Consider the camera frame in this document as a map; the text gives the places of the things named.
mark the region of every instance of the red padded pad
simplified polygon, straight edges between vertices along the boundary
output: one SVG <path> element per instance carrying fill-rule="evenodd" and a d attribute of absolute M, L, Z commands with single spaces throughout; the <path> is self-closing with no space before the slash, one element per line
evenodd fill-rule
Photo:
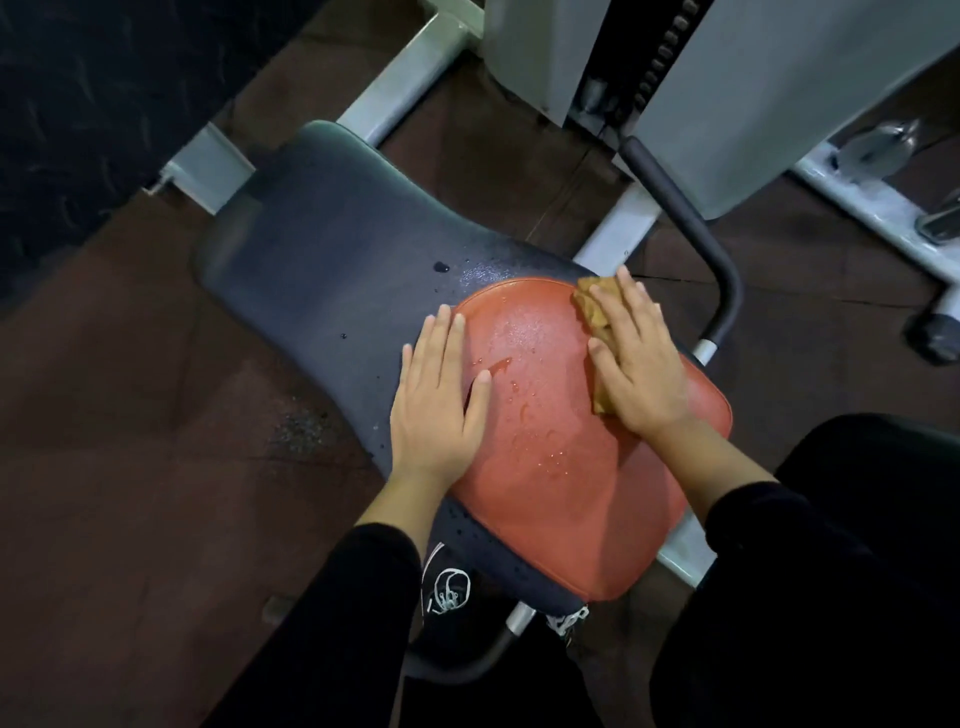
<path fill-rule="evenodd" d="M 590 332 L 574 287 L 511 279 L 457 306 L 468 321 L 465 387 L 490 369 L 483 447 L 453 494 L 531 566 L 584 600 L 626 592 L 656 558 L 686 501 L 615 417 L 592 412 Z M 732 412 L 684 360 L 694 411 L 724 437 Z"/>

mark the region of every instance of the person's right hand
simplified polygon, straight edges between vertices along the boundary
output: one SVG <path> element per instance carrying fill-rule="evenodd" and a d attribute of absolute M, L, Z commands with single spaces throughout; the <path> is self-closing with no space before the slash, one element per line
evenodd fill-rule
<path fill-rule="evenodd" d="M 619 364 L 600 339 L 591 338 L 588 349 L 616 414 L 634 434 L 649 441 L 664 428 L 693 416 L 686 373 L 660 305 L 651 301 L 643 283 L 634 281 L 626 266 L 617 269 L 616 280 L 627 307 L 596 285 L 590 295 L 610 321 Z"/>

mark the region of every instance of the person's left hand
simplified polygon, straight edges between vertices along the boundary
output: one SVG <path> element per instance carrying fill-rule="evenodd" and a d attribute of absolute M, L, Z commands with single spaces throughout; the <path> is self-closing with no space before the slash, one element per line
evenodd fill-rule
<path fill-rule="evenodd" d="M 390 478 L 445 492 L 469 468 L 483 441 L 491 374 L 473 380 L 464 412 L 463 314 L 450 324 L 450 307 L 427 316 L 415 348 L 403 346 L 400 383 L 390 412 L 394 469 Z"/>

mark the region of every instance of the black handle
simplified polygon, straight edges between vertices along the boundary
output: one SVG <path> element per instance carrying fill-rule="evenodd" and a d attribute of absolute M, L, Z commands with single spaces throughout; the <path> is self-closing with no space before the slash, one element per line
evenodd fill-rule
<path fill-rule="evenodd" d="M 743 304 L 743 281 L 730 254 L 713 237 L 704 218 L 639 139 L 635 136 L 625 138 L 620 143 L 620 156 L 716 277 L 720 286 L 720 304 L 700 338 L 719 347 Z"/>

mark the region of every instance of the leg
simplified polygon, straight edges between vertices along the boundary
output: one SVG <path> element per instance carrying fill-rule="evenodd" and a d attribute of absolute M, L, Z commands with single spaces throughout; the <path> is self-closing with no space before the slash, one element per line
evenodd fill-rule
<path fill-rule="evenodd" d="M 883 415 L 847 415 L 808 434 L 777 470 L 877 556 L 960 606 L 955 530 L 960 438 Z"/>

